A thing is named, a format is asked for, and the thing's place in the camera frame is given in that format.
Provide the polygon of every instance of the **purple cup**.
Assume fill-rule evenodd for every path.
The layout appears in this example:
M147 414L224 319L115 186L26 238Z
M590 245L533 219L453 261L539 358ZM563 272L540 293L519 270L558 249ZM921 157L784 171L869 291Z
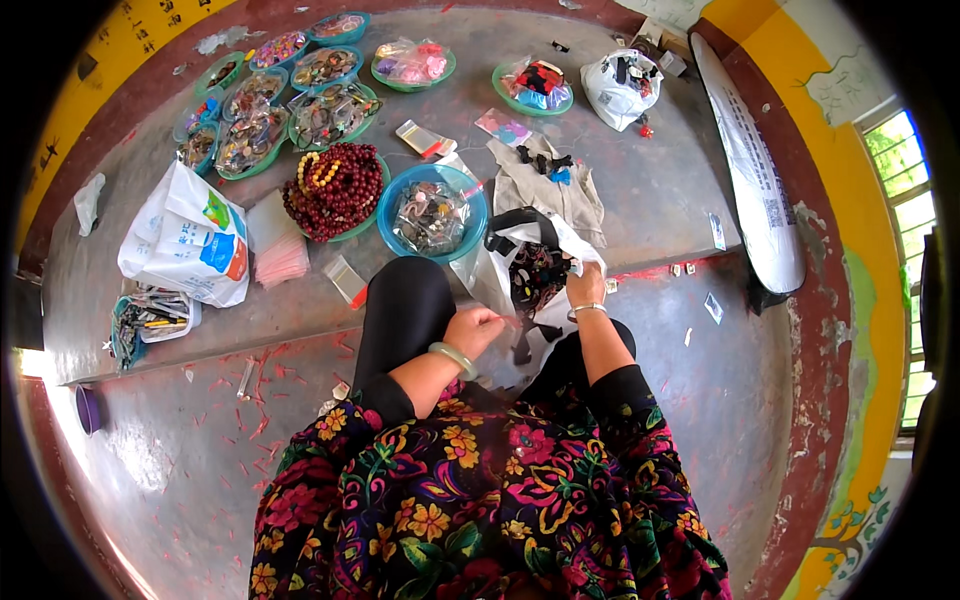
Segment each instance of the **purple cup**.
M94 431L100 429L100 407L97 406L97 397L92 390L77 386L77 415L80 417L80 425L88 436L92 436Z

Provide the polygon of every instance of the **black leggings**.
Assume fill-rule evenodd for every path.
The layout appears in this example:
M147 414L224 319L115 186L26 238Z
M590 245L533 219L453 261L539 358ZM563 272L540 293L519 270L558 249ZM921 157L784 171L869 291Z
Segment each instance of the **black leggings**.
M367 290L367 316L354 376L356 388L362 390L375 375L425 354L431 344L444 338L446 324L456 312L453 291L440 265L419 256L401 256L390 261L373 277ZM620 321L612 322L636 358L630 329ZM535 401L567 383L577 390L589 389L577 332L553 348L540 374L520 399Z

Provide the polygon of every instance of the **window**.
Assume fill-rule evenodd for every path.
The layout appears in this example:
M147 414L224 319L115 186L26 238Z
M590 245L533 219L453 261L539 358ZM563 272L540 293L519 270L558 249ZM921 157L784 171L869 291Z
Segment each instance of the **window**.
M933 389L932 375L924 370L924 337L920 328L920 274L924 264L924 236L936 225L933 192L924 162L920 139L905 110L865 129L867 150L874 161L883 193L900 233L900 262L910 288L910 328L907 336L909 373L907 374L901 434L910 434L917 426L920 407Z

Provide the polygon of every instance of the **silver bracelet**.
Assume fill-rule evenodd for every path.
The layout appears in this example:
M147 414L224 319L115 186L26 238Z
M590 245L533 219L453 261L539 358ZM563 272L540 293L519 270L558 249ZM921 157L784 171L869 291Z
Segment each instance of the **silver bracelet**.
M450 344L444 344L443 342L434 342L427 349L428 352L437 352L448 358L456 361L461 367L464 368L464 371L460 374L460 378L464 381L473 381L477 378L477 368L473 366L473 363L470 359L466 358L464 354L451 346Z
M577 311L578 311L578 310L584 310L585 308L596 308L596 309L598 309L598 310L602 310L602 311L604 311L604 312L607 312L607 307L604 306L603 304L600 304L600 303L597 303L597 302L591 302L590 304L580 304L579 306L574 306L573 308L571 308L571 309L570 309L570 312L566 313L566 319L567 319L568 321L570 321L571 323L576 323L576 322L577 322Z

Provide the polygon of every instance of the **sunlight on floor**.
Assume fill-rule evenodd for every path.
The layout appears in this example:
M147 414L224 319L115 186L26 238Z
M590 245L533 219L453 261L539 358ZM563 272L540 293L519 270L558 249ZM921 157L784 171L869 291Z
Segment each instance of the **sunlight on floor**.
M70 448L70 454L76 459L86 480L92 483L90 459L86 454L86 434L80 425L80 418L77 417L77 405L73 390L53 384L55 370L53 358L48 352L17 348L16 353L19 354L19 370L22 374L43 379L43 384L47 389L47 401L50 402L50 409L57 419L57 425L66 440L67 446Z

